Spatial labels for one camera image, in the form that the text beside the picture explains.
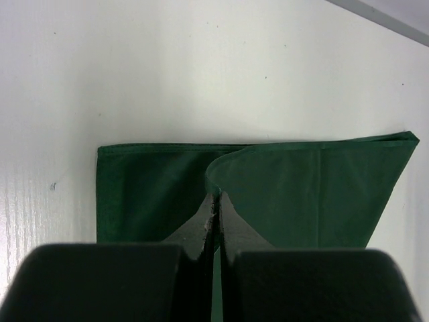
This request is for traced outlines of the dark green cloth napkin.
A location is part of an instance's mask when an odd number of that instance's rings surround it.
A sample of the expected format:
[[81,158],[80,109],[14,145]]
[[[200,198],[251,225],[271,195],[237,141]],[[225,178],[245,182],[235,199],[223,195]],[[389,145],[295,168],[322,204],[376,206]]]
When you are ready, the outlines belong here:
[[211,317],[218,312],[223,319],[222,194],[276,248],[368,250],[417,145],[417,137],[407,131],[334,142],[102,146],[97,243],[161,242],[212,195]]

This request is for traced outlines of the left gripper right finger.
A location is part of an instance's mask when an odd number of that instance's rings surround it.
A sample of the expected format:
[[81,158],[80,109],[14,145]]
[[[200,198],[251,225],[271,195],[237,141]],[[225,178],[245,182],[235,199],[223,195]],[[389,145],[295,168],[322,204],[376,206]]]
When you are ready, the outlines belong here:
[[420,321],[398,265],[378,250],[272,246],[219,199],[225,321]]

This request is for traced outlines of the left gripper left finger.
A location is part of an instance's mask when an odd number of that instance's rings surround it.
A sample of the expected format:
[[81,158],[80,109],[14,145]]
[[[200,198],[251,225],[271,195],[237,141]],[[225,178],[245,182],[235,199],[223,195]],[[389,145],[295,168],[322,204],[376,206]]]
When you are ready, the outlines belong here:
[[215,200],[161,242],[50,244],[22,262],[2,321],[210,321]]

